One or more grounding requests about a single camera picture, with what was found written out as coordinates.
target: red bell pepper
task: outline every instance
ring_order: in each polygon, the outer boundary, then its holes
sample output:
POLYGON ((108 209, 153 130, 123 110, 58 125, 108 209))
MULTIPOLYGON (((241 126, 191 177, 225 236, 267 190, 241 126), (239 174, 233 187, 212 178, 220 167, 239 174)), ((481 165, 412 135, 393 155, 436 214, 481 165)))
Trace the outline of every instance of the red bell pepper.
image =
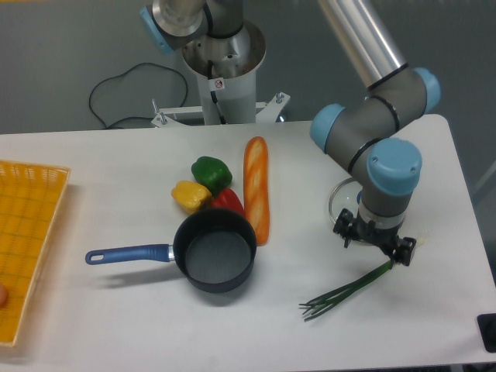
POLYGON ((238 195, 230 188, 224 188, 219 192, 217 197, 212 201, 212 207, 231 209, 243 217, 245 216, 245 211, 241 201, 239 201, 238 195))

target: green onion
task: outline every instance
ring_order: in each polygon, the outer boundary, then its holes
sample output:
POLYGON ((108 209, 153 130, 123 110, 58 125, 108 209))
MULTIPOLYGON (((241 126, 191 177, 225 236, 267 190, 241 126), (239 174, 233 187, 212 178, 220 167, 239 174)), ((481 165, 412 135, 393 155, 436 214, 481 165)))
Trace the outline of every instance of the green onion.
POLYGON ((305 308, 305 312, 303 312, 305 321, 307 322, 308 320, 315 319, 332 308, 335 308, 340 302, 346 300, 359 289, 372 283, 382 274, 388 272, 391 268, 391 262, 388 261, 352 283, 343 285, 333 291, 322 294, 304 304, 299 304, 302 308, 305 308))

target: green bell pepper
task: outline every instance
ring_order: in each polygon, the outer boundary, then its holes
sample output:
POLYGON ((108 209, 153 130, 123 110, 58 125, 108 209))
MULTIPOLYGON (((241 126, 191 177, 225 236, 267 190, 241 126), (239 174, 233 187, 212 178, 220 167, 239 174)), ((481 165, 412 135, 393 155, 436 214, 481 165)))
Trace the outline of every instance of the green bell pepper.
POLYGON ((210 190, 214 196, 233 181, 227 165, 214 157, 199 157, 196 163, 191 165, 191 172, 195 180, 210 190))

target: yellow bell pepper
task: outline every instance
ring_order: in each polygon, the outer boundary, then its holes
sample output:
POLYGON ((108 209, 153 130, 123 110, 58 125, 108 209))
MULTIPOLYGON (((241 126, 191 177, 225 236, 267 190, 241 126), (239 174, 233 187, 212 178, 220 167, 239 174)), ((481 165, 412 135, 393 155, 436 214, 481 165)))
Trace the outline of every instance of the yellow bell pepper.
POLYGON ((170 194, 189 215, 212 200, 212 193, 205 186, 191 181, 179 181, 170 194))

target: gray wall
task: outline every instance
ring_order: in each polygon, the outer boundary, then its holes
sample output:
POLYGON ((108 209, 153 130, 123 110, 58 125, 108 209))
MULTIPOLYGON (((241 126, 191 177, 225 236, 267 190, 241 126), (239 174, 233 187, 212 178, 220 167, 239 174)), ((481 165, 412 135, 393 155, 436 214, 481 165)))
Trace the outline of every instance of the gray wall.
MULTIPOLYGON (((190 84, 186 105, 199 105, 195 81, 179 53, 161 55, 144 32, 138 11, 149 2, 0 3, 0 133, 101 129, 88 110, 91 89, 140 62, 183 72, 190 84)), ((409 63, 427 67, 438 76, 443 97, 436 112, 451 125, 467 185, 473 191, 496 160, 496 2, 373 3, 409 63)), ((259 101, 286 91, 292 97, 287 118, 309 120, 329 103, 352 106, 363 100, 365 88, 315 1, 246 0, 245 15, 262 29, 268 45, 257 75, 259 101)), ((153 114, 151 98, 160 107, 175 107, 183 94, 178 77, 145 69, 98 90, 95 110, 107 122, 149 116, 153 114)), ((473 195, 493 270, 495 185, 489 182, 473 195)))

